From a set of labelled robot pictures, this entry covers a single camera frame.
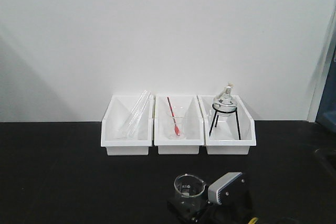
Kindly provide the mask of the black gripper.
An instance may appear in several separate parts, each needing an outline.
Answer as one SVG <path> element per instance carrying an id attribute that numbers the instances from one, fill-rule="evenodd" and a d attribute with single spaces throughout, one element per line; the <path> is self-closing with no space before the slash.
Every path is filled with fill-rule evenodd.
<path id="1" fill-rule="evenodd" d="M 229 196 L 221 193 L 222 204 L 208 202 L 200 210 L 175 198 L 167 200 L 167 208 L 179 221 L 194 223 L 250 223 L 255 218 L 253 203 L 249 192 L 249 179 L 246 173 L 227 188 Z"/>

